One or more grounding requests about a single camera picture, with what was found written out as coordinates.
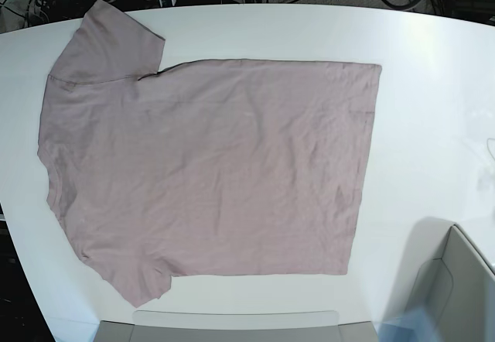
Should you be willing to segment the mauve pink T-shirt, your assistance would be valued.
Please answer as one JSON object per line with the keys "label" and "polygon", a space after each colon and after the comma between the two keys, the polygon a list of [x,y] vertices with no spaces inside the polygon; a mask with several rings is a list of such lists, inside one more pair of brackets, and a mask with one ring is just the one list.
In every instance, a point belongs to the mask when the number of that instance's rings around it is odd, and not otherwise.
{"label": "mauve pink T-shirt", "polygon": [[135,307],[193,275],[345,275],[381,66],[197,60],[97,1],[49,72],[38,156],[76,256]]}

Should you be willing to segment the grey tray at bottom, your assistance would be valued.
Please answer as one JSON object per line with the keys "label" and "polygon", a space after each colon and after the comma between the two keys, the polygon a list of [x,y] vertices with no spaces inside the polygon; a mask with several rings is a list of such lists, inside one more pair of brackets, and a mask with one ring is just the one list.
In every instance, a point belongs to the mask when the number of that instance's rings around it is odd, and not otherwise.
{"label": "grey tray at bottom", "polygon": [[374,325],[341,324],[336,311],[264,314],[138,310],[132,323],[102,321],[96,341],[377,341]]}

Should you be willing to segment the grey bin at right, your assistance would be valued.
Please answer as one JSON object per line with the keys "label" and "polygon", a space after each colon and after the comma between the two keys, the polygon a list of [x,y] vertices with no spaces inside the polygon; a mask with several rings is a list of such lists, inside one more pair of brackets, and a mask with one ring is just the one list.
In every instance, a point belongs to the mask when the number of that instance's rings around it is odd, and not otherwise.
{"label": "grey bin at right", "polygon": [[494,269],[460,227],[418,271],[400,326],[401,341],[494,340]]}

